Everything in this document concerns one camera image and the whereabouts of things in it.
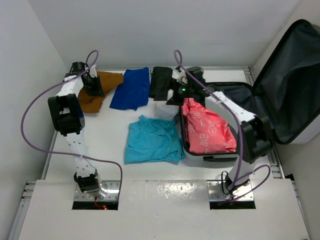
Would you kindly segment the pink patterned garment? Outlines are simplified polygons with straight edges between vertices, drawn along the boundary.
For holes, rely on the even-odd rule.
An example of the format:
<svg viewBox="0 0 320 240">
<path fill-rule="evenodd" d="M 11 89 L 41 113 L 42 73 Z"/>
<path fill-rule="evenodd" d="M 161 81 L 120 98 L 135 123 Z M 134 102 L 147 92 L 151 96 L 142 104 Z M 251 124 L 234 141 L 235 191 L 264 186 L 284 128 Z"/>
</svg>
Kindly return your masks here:
<svg viewBox="0 0 320 240">
<path fill-rule="evenodd" d="M 182 114 L 186 120 L 188 150 L 193 154 L 233 153 L 236 139 L 228 122 L 193 98 L 185 98 Z"/>
</svg>

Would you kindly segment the mustard brown cloth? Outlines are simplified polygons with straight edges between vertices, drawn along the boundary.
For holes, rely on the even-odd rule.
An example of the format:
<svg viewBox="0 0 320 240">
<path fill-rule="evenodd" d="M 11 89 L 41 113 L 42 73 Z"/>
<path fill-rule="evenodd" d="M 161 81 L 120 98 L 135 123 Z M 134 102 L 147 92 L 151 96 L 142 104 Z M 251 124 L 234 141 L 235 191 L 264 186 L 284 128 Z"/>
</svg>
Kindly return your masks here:
<svg viewBox="0 0 320 240">
<path fill-rule="evenodd" d="M 83 113 L 97 114 L 102 107 L 103 101 L 109 92 L 124 82 L 122 73 L 98 71 L 101 88 L 98 89 L 97 95 L 89 95 L 83 87 L 78 94 L 78 101 Z"/>
</svg>

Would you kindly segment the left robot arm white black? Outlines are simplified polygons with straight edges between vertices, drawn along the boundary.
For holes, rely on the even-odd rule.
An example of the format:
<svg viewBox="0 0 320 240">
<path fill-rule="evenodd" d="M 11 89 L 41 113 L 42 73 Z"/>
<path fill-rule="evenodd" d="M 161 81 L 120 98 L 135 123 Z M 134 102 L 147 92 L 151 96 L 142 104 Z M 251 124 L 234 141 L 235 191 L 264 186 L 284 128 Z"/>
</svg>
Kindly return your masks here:
<svg viewBox="0 0 320 240">
<path fill-rule="evenodd" d="M 81 90 L 89 96 L 104 96 L 95 64 L 72 63 L 60 91 L 47 102 L 55 130 L 65 138 L 74 154 L 74 181 L 82 193 L 97 197 L 102 193 L 102 181 L 97 168 L 84 157 L 88 147 L 84 133 L 85 116 L 78 100 Z"/>
</svg>

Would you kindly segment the white drawstring bag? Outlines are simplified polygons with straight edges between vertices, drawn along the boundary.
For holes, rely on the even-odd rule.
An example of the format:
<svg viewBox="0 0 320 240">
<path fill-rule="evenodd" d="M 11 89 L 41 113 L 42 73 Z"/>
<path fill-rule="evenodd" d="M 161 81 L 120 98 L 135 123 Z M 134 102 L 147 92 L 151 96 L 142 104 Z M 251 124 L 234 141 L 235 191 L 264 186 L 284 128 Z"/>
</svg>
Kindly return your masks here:
<svg viewBox="0 0 320 240">
<path fill-rule="evenodd" d="M 168 105 L 166 101 L 155 102 L 155 117 L 158 119 L 172 121 L 179 112 L 177 105 Z"/>
</svg>

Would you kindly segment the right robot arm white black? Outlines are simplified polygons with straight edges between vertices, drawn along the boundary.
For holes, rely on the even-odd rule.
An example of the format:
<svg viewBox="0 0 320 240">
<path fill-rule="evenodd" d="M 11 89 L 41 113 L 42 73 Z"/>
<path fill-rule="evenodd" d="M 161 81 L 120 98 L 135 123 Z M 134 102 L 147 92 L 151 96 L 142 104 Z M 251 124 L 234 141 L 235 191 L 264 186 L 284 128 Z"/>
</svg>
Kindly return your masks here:
<svg viewBox="0 0 320 240">
<path fill-rule="evenodd" d="M 217 113 L 223 120 L 229 115 L 235 123 L 237 133 L 238 158 L 225 178 L 225 187 L 230 193 L 244 185 L 252 173 L 256 159 L 266 155 L 272 148 L 270 120 L 263 115 L 245 110 L 228 98 L 218 82 L 206 82 L 201 67 L 177 67 L 178 76 L 172 76 L 169 67 L 156 66 L 151 74 L 150 92 L 155 100 L 165 100 L 167 105 L 184 105 L 185 100 L 193 99 L 207 110 Z"/>
</svg>

